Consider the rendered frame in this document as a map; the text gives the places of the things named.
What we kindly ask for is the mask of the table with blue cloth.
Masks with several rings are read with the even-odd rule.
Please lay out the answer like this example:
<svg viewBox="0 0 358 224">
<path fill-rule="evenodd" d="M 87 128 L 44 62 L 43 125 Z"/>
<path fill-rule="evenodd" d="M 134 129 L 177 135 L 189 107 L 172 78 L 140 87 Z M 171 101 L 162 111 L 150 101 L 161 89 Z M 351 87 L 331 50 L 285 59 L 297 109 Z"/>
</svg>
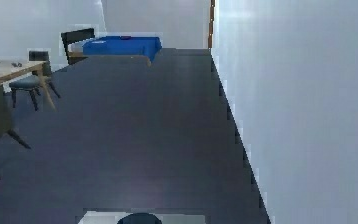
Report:
<svg viewBox="0 0 358 224">
<path fill-rule="evenodd" d="M 156 54 L 162 49 L 159 37 L 104 36 L 87 41 L 82 46 L 82 52 L 88 55 L 110 56 L 142 56 L 151 65 Z"/>
</svg>

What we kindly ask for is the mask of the dark blue round object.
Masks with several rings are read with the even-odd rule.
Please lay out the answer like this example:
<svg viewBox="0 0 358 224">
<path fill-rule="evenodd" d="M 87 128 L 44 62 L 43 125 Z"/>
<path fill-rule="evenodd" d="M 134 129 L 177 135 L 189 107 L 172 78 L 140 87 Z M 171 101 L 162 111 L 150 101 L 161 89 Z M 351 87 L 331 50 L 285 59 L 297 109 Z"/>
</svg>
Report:
<svg viewBox="0 0 358 224">
<path fill-rule="evenodd" d="M 150 213 L 133 213 L 121 218 L 117 224 L 162 224 L 162 221 Z"/>
</svg>

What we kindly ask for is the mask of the black wooden chair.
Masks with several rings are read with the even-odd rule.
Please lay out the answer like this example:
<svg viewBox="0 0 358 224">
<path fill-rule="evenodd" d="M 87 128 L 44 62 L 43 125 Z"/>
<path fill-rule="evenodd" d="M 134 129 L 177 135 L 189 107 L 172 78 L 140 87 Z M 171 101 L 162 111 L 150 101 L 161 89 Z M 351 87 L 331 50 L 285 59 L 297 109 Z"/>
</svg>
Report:
<svg viewBox="0 0 358 224">
<path fill-rule="evenodd" d="M 64 52 L 69 65 L 73 65 L 79 61 L 86 59 L 83 54 L 83 49 L 78 48 L 74 50 L 72 46 L 77 46 L 78 42 L 87 41 L 95 37 L 93 28 L 85 28 L 75 31 L 63 32 L 61 40 L 64 47 Z"/>
</svg>

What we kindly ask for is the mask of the brown door frame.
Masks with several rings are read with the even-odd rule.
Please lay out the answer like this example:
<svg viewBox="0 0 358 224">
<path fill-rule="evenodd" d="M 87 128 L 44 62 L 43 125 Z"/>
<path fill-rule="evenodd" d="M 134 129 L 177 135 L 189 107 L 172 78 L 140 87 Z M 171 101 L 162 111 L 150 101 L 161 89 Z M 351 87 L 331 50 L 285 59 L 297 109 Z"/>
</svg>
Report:
<svg viewBox="0 0 358 224">
<path fill-rule="evenodd" d="M 209 7 L 209 24 L 208 24 L 208 49 L 213 46 L 213 30 L 214 30 L 214 19 L 215 19 L 215 2 L 216 0 L 210 0 Z"/>
</svg>

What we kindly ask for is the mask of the light wooden table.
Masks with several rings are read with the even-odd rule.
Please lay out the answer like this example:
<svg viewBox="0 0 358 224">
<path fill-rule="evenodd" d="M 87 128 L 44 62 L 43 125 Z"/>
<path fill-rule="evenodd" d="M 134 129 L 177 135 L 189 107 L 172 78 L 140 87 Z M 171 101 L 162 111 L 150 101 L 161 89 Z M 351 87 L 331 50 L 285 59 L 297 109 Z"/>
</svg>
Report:
<svg viewBox="0 0 358 224">
<path fill-rule="evenodd" d="M 22 67 L 12 66 L 11 63 L 13 62 L 22 63 Z M 52 109 L 56 109 L 44 80 L 44 75 L 42 71 L 44 64 L 45 61 L 0 60 L 0 85 L 27 73 L 36 71 L 40 79 L 40 84 L 44 90 L 44 98 L 47 100 L 48 104 Z"/>
</svg>

